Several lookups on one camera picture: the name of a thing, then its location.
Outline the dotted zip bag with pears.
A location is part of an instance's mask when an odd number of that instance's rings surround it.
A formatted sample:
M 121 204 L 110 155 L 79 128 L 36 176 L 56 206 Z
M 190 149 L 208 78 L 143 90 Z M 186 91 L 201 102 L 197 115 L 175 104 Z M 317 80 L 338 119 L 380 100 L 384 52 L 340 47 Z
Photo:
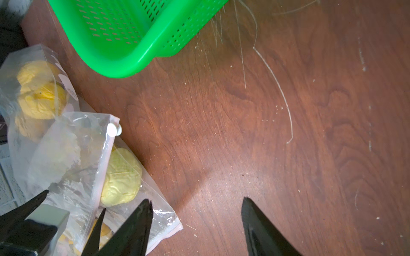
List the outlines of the dotted zip bag with pears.
M 38 144 L 24 174 L 28 196 L 47 189 L 45 202 L 70 212 L 64 234 L 79 251 L 99 208 L 119 121 L 111 114 L 63 113 Z

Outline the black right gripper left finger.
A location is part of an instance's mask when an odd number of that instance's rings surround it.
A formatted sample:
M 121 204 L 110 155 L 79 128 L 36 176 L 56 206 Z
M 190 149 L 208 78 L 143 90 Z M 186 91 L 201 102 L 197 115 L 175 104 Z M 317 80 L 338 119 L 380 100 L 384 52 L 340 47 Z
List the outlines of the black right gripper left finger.
M 146 255 L 152 221 L 152 202 L 145 199 L 94 256 Z

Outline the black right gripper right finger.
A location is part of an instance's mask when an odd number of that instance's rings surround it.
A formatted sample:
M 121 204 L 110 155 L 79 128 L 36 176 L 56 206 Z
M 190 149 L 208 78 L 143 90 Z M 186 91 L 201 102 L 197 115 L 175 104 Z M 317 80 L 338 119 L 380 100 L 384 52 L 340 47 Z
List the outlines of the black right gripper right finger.
M 249 197 L 242 201 L 241 218 L 250 256 L 300 256 Z

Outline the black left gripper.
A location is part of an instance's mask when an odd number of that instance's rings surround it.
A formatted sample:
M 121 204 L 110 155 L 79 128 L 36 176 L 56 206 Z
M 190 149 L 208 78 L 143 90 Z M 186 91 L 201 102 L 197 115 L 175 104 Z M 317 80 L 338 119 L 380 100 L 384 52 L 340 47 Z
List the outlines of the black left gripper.
M 69 211 L 42 204 L 44 190 L 22 206 L 1 216 L 2 256 L 52 256 L 58 239 L 66 229 Z M 106 208 L 96 221 L 81 256 L 99 251 L 100 233 Z

